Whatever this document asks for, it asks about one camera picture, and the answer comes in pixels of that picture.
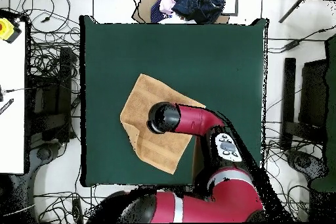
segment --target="black border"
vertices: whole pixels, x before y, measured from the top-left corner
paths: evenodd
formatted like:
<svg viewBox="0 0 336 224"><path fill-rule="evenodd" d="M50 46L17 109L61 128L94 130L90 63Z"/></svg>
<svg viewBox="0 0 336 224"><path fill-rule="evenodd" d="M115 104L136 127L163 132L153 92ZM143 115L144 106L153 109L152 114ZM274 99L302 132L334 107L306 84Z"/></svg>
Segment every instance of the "black border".
<svg viewBox="0 0 336 224"><path fill-rule="evenodd" d="M85 16L79 16L79 73L80 79L79 84L81 86L80 99L81 99L81 176L79 178L79 182L82 187L88 187L86 184L86 175L87 175L87 163L86 163L86 155L87 155L87 128L86 128L86 115L85 111L87 108L86 98L85 98Z"/></svg>

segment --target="yellow object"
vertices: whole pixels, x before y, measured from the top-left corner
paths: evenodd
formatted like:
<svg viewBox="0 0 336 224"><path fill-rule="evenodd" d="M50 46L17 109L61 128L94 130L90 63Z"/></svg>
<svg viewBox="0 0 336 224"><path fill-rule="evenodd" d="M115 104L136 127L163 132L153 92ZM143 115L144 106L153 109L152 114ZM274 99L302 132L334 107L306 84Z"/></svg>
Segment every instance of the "yellow object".
<svg viewBox="0 0 336 224"><path fill-rule="evenodd" d="M7 40L14 33L14 26L6 18L0 18L0 39Z"/></svg>

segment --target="tangled wires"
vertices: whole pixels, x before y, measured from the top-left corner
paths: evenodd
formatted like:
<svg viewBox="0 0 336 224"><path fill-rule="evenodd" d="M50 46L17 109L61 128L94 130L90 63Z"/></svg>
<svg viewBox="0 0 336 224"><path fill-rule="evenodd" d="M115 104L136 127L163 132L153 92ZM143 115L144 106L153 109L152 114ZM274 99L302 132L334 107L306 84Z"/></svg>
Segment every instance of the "tangled wires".
<svg viewBox="0 0 336 224"><path fill-rule="evenodd" d="M284 199L282 200L283 206L289 210L291 215L294 218L296 218L297 221L300 221L300 218L299 218L300 210L304 211L308 215L308 202L303 202L303 201L296 202L290 196L290 193L293 189L298 188L298 187L304 190L307 190L308 192L309 192L309 189L303 185L294 185L292 187L289 187L287 193L285 193L283 185L277 179L277 177L280 174L280 167L277 164L277 161L282 160L287 163L287 159L285 156L285 152L280 148L279 142L275 141L274 139L276 138L269 140L265 147L264 160L266 164L266 171L267 171L267 174L269 174L270 179L275 180L280 186L281 193L278 193L277 195L279 196L280 200ZM304 139L303 140L293 140L293 142L296 144L292 145L291 150L300 150L309 145L313 145L313 151L310 154L314 154L314 151L316 150L316 148L319 148L321 150L319 145L312 144L312 142L304 140ZM270 165L271 163L274 164L278 169L278 173L275 175L270 173L268 170L268 165Z"/></svg>
<svg viewBox="0 0 336 224"><path fill-rule="evenodd" d="M31 8L26 9L25 5L29 0L20 0L17 8L10 9L10 11L18 13L19 16L26 15L28 21L31 24L31 60L28 72L31 76L41 76L53 79L54 83L66 88L63 84L68 79L62 79L60 76L60 50L61 48L70 48L74 55L77 57L73 59L70 64L71 79L75 85L75 89L72 89L73 94L79 93L79 66L77 61L79 59L79 35L80 31L77 25L79 23L70 20L71 4L70 0L65 0L68 5L68 11L66 16L62 16L54 13L55 3L53 0L49 0L52 3L52 11L34 8L34 0L31 0ZM34 11L40 11L35 18L31 19ZM51 20L62 21L61 25L55 30L43 31L39 30L37 24L51 23Z"/></svg>
<svg viewBox="0 0 336 224"><path fill-rule="evenodd" d="M69 194L67 196L59 196L59 194ZM81 217L83 219L88 219L90 210L86 210L85 213L81 216L81 212L78 210L77 206L73 206L71 203L73 202L74 198L79 198L80 201L91 205L87 199L81 197L76 192L58 192L58 193L47 193L42 195L35 195L34 197L44 197L48 196L49 198L54 197L55 200L52 204L48 205L47 208L39 214L38 223L58 223L58 224L76 224L79 223ZM52 213L52 215L56 216L56 219L46 220L46 215L48 213Z"/></svg>

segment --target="robot display buttons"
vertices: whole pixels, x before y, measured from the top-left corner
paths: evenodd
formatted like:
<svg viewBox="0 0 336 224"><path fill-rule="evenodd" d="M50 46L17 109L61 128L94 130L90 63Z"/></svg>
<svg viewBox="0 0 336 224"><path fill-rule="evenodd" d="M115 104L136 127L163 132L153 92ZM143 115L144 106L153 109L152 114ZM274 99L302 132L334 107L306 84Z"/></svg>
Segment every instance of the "robot display buttons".
<svg viewBox="0 0 336 224"><path fill-rule="evenodd" d="M242 157L234 144L234 140L227 133L218 134L215 138L215 143L221 158L232 162L241 162Z"/></svg>

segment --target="power cord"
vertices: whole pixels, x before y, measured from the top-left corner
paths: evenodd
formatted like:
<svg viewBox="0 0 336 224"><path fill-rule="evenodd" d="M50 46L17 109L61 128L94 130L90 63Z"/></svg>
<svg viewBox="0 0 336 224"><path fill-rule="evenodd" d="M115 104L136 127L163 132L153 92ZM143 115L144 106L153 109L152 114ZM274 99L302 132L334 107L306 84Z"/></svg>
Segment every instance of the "power cord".
<svg viewBox="0 0 336 224"><path fill-rule="evenodd" d="M142 17L140 16L139 8L138 8L138 6L137 6L137 2L136 2L135 0L133 0L133 2L134 2L134 4L135 4L135 8L136 8L136 11L137 11L137 13L138 13L138 17L139 17L144 23L146 23L146 21L143 20Z"/></svg>
<svg viewBox="0 0 336 224"><path fill-rule="evenodd" d="M283 53L285 51L289 51L289 50L292 50L293 48L295 48L296 46L298 46L300 44L300 42L304 41L305 39L309 38L310 36L316 34L316 33L323 33L323 32L326 32L326 31L329 31L329 30L332 30L336 28L336 25L330 27L330 28L327 28L327 29L321 29L321 30L318 30L302 39L296 39L294 41L291 41L290 43L286 44L285 46L281 47L281 48L268 48L268 49L275 49L275 50L281 50L279 52L272 52L272 51L268 51L269 53L274 53L274 54L279 54L279 53Z"/></svg>

